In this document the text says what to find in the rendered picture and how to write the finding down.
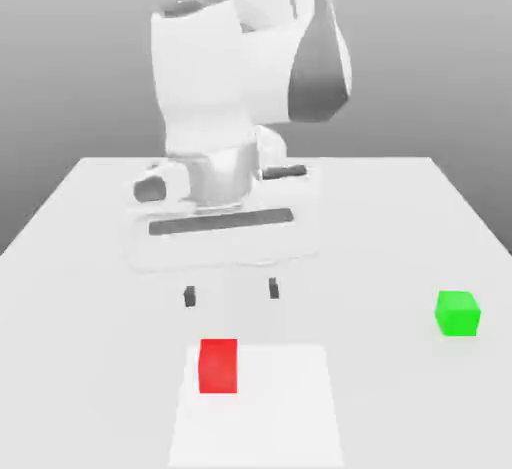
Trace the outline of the small green cube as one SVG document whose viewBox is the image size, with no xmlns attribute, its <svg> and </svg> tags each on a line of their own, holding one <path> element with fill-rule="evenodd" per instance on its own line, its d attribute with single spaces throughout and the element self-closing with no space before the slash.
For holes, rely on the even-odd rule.
<svg viewBox="0 0 512 469">
<path fill-rule="evenodd" d="M 476 336 L 480 317 L 480 306 L 471 292 L 442 290 L 438 293 L 435 319 L 444 336 Z"/>
</svg>

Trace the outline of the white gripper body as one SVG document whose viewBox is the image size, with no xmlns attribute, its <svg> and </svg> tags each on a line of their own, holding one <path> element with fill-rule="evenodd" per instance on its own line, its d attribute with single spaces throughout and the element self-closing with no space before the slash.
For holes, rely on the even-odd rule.
<svg viewBox="0 0 512 469">
<path fill-rule="evenodd" d="M 193 215 L 164 204 L 136 213 L 126 256 L 139 272 L 263 266 L 308 257 L 321 242 L 321 177 L 265 180 L 243 206 Z"/>
</svg>

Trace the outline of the small red cube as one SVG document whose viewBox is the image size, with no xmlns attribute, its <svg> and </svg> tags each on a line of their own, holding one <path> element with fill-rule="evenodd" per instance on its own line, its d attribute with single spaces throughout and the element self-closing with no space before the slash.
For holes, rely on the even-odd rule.
<svg viewBox="0 0 512 469">
<path fill-rule="evenodd" d="M 238 340 L 202 339 L 198 360 L 199 392 L 236 394 L 238 390 Z"/>
</svg>

